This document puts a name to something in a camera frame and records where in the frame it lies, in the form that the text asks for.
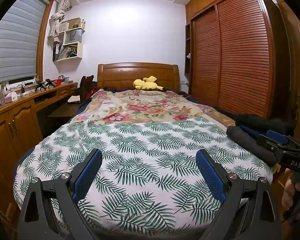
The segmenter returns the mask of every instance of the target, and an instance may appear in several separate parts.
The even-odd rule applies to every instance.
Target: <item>wooden headboard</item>
[[[179,91],[178,65],[159,63],[128,62],[98,65],[98,88],[133,88],[136,79],[154,76],[158,86]]]

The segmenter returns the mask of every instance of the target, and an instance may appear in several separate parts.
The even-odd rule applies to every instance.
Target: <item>sliding wardrobe door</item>
[[[272,65],[258,0],[223,0],[217,8],[221,37],[218,107],[234,114],[265,116]]]
[[[191,95],[216,106],[220,67],[218,18],[213,8],[194,21],[194,60]]]

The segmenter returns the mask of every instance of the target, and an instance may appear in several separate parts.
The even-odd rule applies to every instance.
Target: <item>yellow plush toy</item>
[[[163,90],[163,87],[159,87],[155,81],[157,80],[154,76],[151,76],[149,78],[144,78],[143,80],[141,79],[136,79],[133,83],[133,87],[136,89],[142,89],[142,90],[155,90],[155,89],[160,89]]]

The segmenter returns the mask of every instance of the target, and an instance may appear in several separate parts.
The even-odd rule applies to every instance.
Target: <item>window frame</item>
[[[48,0],[49,4],[46,6],[42,21],[41,21],[41,26],[40,26],[40,31],[39,31],[39,37],[38,37],[38,45],[37,45],[37,58],[36,58],[36,73],[37,77],[39,80],[43,81],[43,47],[44,47],[44,39],[46,36],[46,29],[47,29],[47,24],[49,20],[49,15],[50,11],[52,8],[52,4],[54,0]]]

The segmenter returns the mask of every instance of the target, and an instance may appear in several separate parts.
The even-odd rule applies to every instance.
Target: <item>screw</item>
[[[34,177],[31,179],[31,183],[36,184],[39,181],[39,178]]]
[[[69,176],[70,176],[70,174],[67,173],[67,172],[65,172],[65,173],[63,173],[63,174],[61,175],[61,179],[68,179]]]
[[[260,177],[260,180],[261,180],[262,183],[267,183],[268,182],[267,178],[265,178],[265,177]]]
[[[231,178],[231,179],[236,179],[238,176],[237,176],[237,174],[235,174],[235,173],[229,173],[229,178]]]

